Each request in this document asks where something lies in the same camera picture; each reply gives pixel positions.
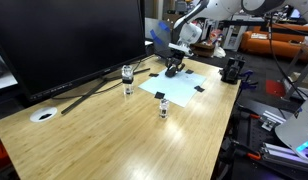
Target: small glass bottle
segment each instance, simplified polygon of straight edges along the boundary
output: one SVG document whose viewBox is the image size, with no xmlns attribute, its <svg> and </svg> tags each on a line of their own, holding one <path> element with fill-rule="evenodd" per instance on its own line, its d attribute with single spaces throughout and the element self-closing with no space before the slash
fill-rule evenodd
<svg viewBox="0 0 308 180">
<path fill-rule="evenodd" d="M 133 66 L 131 65 L 124 65 L 122 67 L 122 82 L 124 88 L 124 94 L 133 94 L 134 87 L 133 87 Z"/>
<path fill-rule="evenodd" d="M 167 111 L 170 102 L 167 99 L 161 99 L 160 101 L 160 117 L 167 118 Z"/>
</svg>

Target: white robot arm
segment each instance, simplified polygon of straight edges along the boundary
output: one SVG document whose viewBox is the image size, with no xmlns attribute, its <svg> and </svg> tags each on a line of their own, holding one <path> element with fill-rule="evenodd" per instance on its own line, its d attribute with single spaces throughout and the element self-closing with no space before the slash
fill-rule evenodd
<svg viewBox="0 0 308 180">
<path fill-rule="evenodd" d="M 285 5 L 294 6 L 308 22 L 308 0 L 202 0 L 193 11 L 175 22 L 169 46 L 193 55 L 189 45 L 198 42 L 202 34 L 202 30 L 192 23 L 197 18 L 225 20 L 240 9 L 247 14 L 261 15 Z"/>
</svg>

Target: glass vial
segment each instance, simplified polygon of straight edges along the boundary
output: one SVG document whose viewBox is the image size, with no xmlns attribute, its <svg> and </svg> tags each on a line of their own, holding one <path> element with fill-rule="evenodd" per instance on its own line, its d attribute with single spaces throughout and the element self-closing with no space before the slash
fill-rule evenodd
<svg viewBox="0 0 308 180">
<path fill-rule="evenodd" d="M 167 99 L 161 99 L 160 102 L 160 117 L 167 118 L 167 111 L 169 106 L 169 101 Z"/>
<path fill-rule="evenodd" d="M 124 94 L 133 94 L 134 87 L 133 87 L 133 66 L 131 65 L 124 65 L 122 67 L 122 82 L 124 88 Z"/>
</svg>

